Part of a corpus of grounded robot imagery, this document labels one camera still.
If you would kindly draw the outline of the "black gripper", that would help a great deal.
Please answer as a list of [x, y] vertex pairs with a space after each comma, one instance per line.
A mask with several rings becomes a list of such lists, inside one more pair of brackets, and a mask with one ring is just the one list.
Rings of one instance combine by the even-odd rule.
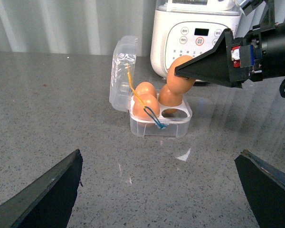
[[242, 38], [223, 30], [214, 47], [175, 67], [174, 74], [220, 86], [242, 88], [246, 80], [263, 80], [261, 26], [253, 26]]

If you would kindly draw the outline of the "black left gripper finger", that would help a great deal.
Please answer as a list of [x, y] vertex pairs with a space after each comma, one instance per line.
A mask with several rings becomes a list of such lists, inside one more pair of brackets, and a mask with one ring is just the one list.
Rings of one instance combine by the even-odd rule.
[[79, 149], [0, 205], [0, 228], [65, 228], [81, 185]]

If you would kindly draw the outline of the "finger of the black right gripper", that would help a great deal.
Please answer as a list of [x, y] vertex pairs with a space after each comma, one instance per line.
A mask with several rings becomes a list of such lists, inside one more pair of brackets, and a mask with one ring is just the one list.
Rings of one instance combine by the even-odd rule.
[[237, 172], [250, 208], [261, 228], [285, 228], [285, 173], [244, 150]]

